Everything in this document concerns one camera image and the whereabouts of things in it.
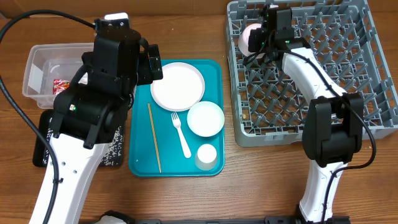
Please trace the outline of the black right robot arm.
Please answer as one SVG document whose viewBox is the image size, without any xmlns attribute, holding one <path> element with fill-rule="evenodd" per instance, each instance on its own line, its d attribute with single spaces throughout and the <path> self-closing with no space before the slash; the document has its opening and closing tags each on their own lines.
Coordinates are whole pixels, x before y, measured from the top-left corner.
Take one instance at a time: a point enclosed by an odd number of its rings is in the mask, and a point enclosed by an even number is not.
<svg viewBox="0 0 398 224">
<path fill-rule="evenodd" d="M 310 159 L 305 193 L 298 205 L 296 223 L 349 223 L 333 217 L 332 205 L 340 172 L 361 149 L 363 98 L 347 93 L 324 71 L 307 40 L 296 37 L 289 7 L 266 5 L 261 26 L 251 30 L 243 64 L 258 55 L 276 63 L 300 90 L 308 103 L 302 133 Z"/>
</svg>

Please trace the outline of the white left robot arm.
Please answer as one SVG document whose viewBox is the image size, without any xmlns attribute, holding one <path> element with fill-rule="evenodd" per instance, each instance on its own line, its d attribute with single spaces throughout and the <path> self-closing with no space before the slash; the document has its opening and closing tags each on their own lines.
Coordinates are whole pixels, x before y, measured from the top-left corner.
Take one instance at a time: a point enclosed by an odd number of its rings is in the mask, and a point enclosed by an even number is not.
<svg viewBox="0 0 398 224">
<path fill-rule="evenodd" d="M 139 85 L 163 77 L 159 48 L 133 30 L 125 13 L 95 20 L 91 52 L 53 102 L 48 160 L 32 223 L 77 223 L 93 176 L 127 120 Z"/>
</svg>

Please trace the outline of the white bowl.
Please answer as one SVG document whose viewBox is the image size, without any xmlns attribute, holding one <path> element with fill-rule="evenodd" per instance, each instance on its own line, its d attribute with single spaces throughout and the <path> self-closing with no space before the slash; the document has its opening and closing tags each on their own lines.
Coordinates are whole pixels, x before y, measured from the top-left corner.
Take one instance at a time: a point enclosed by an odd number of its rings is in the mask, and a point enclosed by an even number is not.
<svg viewBox="0 0 398 224">
<path fill-rule="evenodd" d="M 210 101 L 198 102 L 189 109 L 187 124 L 198 136 L 205 138 L 215 136 L 224 126 L 223 110 Z"/>
</svg>

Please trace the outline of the bowl with rice and nuts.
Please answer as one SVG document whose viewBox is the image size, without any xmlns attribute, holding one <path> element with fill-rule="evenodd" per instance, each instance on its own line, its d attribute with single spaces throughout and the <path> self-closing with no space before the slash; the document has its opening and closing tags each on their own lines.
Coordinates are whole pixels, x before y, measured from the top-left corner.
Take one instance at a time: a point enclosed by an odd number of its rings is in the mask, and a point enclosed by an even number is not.
<svg viewBox="0 0 398 224">
<path fill-rule="evenodd" d="M 250 52 L 248 50 L 249 47 L 249 36 L 250 36 L 250 32 L 252 30 L 261 28 L 262 25 L 260 23 L 254 23 L 251 25 L 248 25 L 242 32 L 242 34 L 239 36 L 239 40 L 238 40 L 238 47 L 240 52 L 245 56 L 248 57 L 252 54 L 252 52 Z"/>
</svg>

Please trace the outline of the red snack wrapper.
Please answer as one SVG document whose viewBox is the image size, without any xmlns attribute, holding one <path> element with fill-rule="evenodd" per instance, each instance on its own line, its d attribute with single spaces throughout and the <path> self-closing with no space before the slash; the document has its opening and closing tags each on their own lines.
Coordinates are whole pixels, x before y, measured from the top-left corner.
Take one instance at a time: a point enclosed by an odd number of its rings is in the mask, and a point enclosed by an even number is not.
<svg viewBox="0 0 398 224">
<path fill-rule="evenodd" d="M 53 80 L 53 94 L 57 95 L 70 86 L 70 81 L 62 79 Z"/>
</svg>

